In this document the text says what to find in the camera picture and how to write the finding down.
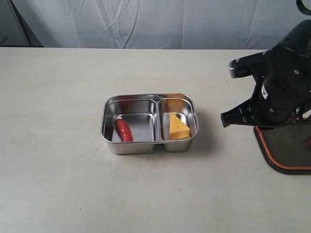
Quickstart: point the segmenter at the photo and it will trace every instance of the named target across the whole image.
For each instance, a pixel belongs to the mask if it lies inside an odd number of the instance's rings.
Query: white backdrop
[[[311,18],[295,0],[13,2],[45,47],[268,49]]]

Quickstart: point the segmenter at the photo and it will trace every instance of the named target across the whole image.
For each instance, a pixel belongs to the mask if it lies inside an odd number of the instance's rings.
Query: yellow cheese
[[[190,136],[190,128],[174,114],[170,116],[170,140],[185,139]]]

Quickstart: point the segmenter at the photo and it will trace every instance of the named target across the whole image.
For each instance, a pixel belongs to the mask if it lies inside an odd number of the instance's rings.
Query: table surface
[[[0,48],[0,232],[310,232],[311,177],[272,170],[252,127],[220,121],[255,84],[228,62],[255,52]],[[110,152],[104,104],[137,93],[193,99],[188,152]]]

